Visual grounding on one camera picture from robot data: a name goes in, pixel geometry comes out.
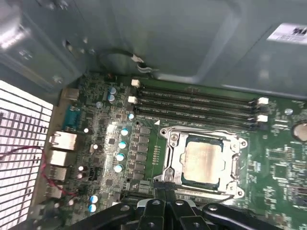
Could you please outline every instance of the cable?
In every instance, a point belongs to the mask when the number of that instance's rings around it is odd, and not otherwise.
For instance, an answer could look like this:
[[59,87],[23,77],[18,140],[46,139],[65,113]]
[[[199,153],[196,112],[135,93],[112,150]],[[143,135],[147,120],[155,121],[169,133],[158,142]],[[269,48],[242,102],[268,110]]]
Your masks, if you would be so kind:
[[45,151],[39,147],[39,146],[22,146],[22,147],[19,147],[19,148],[16,148],[16,149],[12,149],[11,151],[9,152],[6,152],[4,153],[1,157],[0,157],[0,161],[2,161],[6,156],[10,155],[10,154],[13,154],[19,150],[27,150],[27,149],[37,149],[37,150],[42,150],[42,167],[41,167],[41,175],[42,177],[45,178],[45,180],[47,181],[48,185],[51,186],[51,187],[56,187],[57,189],[61,190],[62,193],[64,195],[70,195],[70,196],[77,196],[75,193],[71,193],[71,192],[68,192],[66,191],[65,189],[61,188],[60,186],[58,186],[54,180],[48,178],[45,174],[45,169],[46,169],[46,166],[47,166],[47,163],[46,163],[46,154],[45,154]]
[[220,204],[220,203],[225,202],[226,200],[231,200],[231,199],[233,199],[234,197],[235,197],[235,195],[230,195],[229,197],[227,197],[227,198],[225,198],[225,199],[223,199],[223,200],[217,200],[217,201],[215,201],[215,203]]

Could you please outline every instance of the green circuit board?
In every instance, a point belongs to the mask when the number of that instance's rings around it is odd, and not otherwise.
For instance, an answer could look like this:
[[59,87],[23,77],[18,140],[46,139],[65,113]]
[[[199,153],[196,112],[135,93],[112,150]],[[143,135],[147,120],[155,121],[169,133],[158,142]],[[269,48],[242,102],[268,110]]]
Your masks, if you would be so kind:
[[[153,89],[160,89],[161,93],[156,95],[158,97],[167,94],[161,89],[174,91],[173,94],[184,92],[185,96],[179,97],[182,101],[189,99],[187,93],[194,95],[195,92],[213,98],[216,96],[217,102],[219,98],[252,101],[264,97],[153,79],[139,78],[139,81]],[[109,98],[110,87],[117,91],[114,100]],[[79,99],[72,102],[74,108],[80,110],[77,115],[74,114],[78,116],[78,124],[69,124],[66,131],[76,127],[75,132],[83,137],[84,143],[77,150],[77,162],[68,179],[68,188],[82,185],[86,192],[80,196],[78,204],[64,208],[67,213],[66,225],[91,215],[88,211],[91,195],[99,197],[97,211],[119,202],[123,191],[150,197],[153,193],[153,178],[162,173],[165,158],[166,139],[159,132],[164,127],[185,126],[206,130],[225,129],[247,140],[248,146],[241,152],[239,168],[239,183],[245,195],[240,199],[228,200],[225,205],[249,209],[282,229],[307,229],[307,145],[295,139],[292,134],[293,126],[307,119],[305,102],[268,96],[269,103],[265,111],[268,121],[264,126],[251,128],[249,122],[229,121],[233,116],[240,115],[235,109],[233,112],[222,109],[225,118],[217,119],[216,122],[202,115],[183,117],[180,111],[170,113],[168,110],[173,103],[171,99],[166,100],[169,106],[163,106],[162,112],[161,108],[151,107],[150,103],[143,110],[145,113],[141,110],[137,112],[135,106],[128,103],[128,97],[137,92],[131,86],[129,77],[106,77],[93,73],[81,79],[79,89]],[[286,109],[293,112],[286,115]],[[134,114],[133,119],[129,119],[131,113]],[[123,129],[127,129],[129,134],[122,135]],[[127,146],[119,148],[120,142],[125,142]],[[118,153],[125,155],[123,161],[116,159]],[[117,173],[114,167],[119,164],[122,171]],[[75,175],[80,165],[89,166],[91,175],[77,180]],[[187,195],[178,195],[178,198],[189,198],[200,204],[212,202]]]

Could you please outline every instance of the capacitor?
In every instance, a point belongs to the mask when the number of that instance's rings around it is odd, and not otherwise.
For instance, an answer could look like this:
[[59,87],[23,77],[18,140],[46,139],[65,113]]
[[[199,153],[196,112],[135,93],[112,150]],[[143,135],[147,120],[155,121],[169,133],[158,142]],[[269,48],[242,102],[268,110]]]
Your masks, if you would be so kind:
[[124,166],[122,166],[121,164],[118,164],[114,167],[114,171],[116,173],[120,173],[121,171],[123,171],[123,169],[124,169]]
[[121,133],[122,136],[126,136],[126,135],[129,134],[129,130],[126,129],[126,128],[123,128],[120,133]]
[[88,167],[81,165],[81,166],[78,167],[78,170],[81,171],[81,172],[86,171],[86,170],[88,170]]
[[102,102],[96,102],[96,108],[100,109],[102,107]]
[[92,204],[96,204],[96,203],[98,202],[98,197],[97,197],[96,195],[92,195],[92,196],[90,197],[90,202],[91,202]]
[[82,179],[84,177],[86,177],[86,174],[84,172],[80,172],[77,174],[77,179]]
[[118,147],[123,150],[127,147],[127,143],[125,141],[121,141],[119,142]]
[[112,95],[114,95],[114,94],[116,94],[116,89],[115,89],[115,87],[113,87],[113,86],[111,86],[111,87],[109,87],[109,93],[110,94],[112,94]]
[[134,119],[134,114],[128,114],[128,119],[132,121]]
[[90,213],[93,213],[93,212],[96,212],[97,207],[96,207],[96,205],[91,204],[91,205],[88,207],[88,210],[89,210]]
[[116,160],[118,160],[118,161],[123,161],[125,159],[125,154],[123,154],[123,153],[118,153],[117,155],[116,155]]
[[74,202],[74,200],[73,200],[73,199],[71,199],[71,200],[69,200],[69,201],[68,201],[68,206],[73,206],[73,205],[74,205],[74,203],[75,203],[75,202]]
[[115,96],[112,95],[112,94],[109,94],[108,97],[107,97],[107,100],[108,100],[111,104],[113,104],[113,103],[115,102]]

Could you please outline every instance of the sticker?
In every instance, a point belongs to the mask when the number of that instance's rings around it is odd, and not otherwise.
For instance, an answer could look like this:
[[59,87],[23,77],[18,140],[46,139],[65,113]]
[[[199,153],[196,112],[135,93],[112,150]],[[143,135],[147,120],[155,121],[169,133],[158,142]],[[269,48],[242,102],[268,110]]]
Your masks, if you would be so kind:
[[307,45],[307,25],[283,23],[267,40]]

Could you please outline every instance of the gray metal panel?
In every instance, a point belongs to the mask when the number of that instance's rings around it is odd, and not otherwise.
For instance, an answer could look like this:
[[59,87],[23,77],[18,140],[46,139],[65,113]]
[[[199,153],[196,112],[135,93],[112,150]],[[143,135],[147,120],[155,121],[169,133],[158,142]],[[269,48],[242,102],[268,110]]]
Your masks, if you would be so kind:
[[[1,79],[36,94],[49,102],[56,103],[60,90],[67,84],[80,77],[86,70],[86,57],[81,51],[83,47],[83,34],[78,24],[70,26],[73,17],[66,10],[51,11],[40,7],[35,0],[14,1],[12,4],[1,0],[0,11],[10,12],[8,16],[1,16],[1,34],[18,24],[7,22],[20,22],[21,31],[27,31],[27,36],[17,41],[15,45],[0,52],[0,63],[9,68],[10,76],[1,76]],[[73,47],[70,52],[64,47],[69,41]]]
[[[307,24],[305,1],[75,2],[96,51],[121,47],[134,52],[160,69],[161,80],[307,98],[301,78],[307,65],[297,61],[306,56],[306,46],[266,41],[281,23]],[[262,81],[259,62],[268,54],[268,79]],[[117,72],[137,73],[127,57],[110,59]]]
[[[5,64],[24,76],[15,75],[16,81],[35,82],[26,90],[44,91],[44,99],[54,101],[55,93],[86,66],[97,70],[95,57],[80,50],[99,53],[115,47],[160,69],[156,76],[161,80],[307,98],[302,77],[306,46],[266,41],[281,23],[307,24],[305,1],[66,0],[64,10],[51,10],[36,0],[23,2],[22,23],[33,34],[6,54],[11,59]],[[64,49],[64,40],[77,55]],[[40,56],[27,64],[17,55],[23,46],[50,61]],[[129,58],[108,58],[106,64],[115,72],[138,74]],[[63,77],[62,84],[52,82],[54,74]]]

